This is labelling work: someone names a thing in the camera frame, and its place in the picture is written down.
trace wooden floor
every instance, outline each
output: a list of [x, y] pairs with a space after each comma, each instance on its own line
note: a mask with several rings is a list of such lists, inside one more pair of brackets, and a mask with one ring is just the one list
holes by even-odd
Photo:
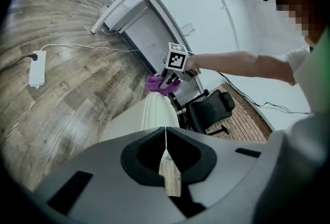
[[[87, 0], [96, 10], [109, 0]], [[84, 0], [13, 0], [2, 31], [0, 69], [45, 44], [128, 50], [119, 35], [93, 35], [99, 18]], [[30, 59], [0, 74], [0, 147], [14, 179], [29, 189], [97, 143], [107, 121], [146, 96], [149, 72], [134, 53], [46, 49], [45, 86], [30, 88]]]
[[221, 132], [214, 136], [235, 141], [266, 143], [272, 130], [250, 103], [237, 94], [227, 83], [214, 90], [229, 92], [235, 102], [235, 108], [230, 118], [215, 123], [206, 132], [211, 133], [220, 130], [221, 126], [225, 126], [229, 130], [229, 134]]

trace chair armrest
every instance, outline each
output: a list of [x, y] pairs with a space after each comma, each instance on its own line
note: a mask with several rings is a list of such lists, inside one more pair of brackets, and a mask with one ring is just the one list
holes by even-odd
[[205, 90], [204, 93], [202, 93], [201, 95], [199, 95], [199, 96], [197, 96], [196, 98], [192, 99], [191, 101], [187, 102], [187, 103], [185, 104], [185, 106], [187, 107], [187, 105], [193, 103], [194, 101], [196, 101], [196, 100], [198, 100], [198, 99], [200, 99], [200, 98], [202, 98], [202, 97], [204, 97], [204, 96], [207, 97], [208, 95], [210, 95], [210, 92], [209, 92], [208, 90]]

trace sleeve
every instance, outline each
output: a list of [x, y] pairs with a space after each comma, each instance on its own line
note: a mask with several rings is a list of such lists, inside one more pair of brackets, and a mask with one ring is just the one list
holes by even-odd
[[308, 58], [310, 55], [310, 49], [308, 46], [304, 46], [300, 49], [290, 51], [289, 53], [282, 56], [290, 65], [293, 73], [297, 71], [297, 69], [303, 64], [303, 62]]

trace purple cloth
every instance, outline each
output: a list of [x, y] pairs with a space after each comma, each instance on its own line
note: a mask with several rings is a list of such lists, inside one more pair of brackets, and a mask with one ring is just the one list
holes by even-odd
[[148, 80], [144, 85], [144, 88], [148, 91], [159, 92], [163, 96], [168, 96], [171, 92], [176, 92], [181, 86], [181, 81], [175, 80], [166, 89], [161, 90], [159, 86], [163, 80], [164, 80], [163, 77], [148, 76]]

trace white power strip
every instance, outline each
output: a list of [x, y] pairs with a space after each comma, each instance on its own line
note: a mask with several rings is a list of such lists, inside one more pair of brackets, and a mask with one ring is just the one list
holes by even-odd
[[31, 59], [29, 85], [38, 89], [40, 86], [45, 85], [46, 51], [37, 50], [33, 54], [37, 54], [38, 59], [36, 61]]

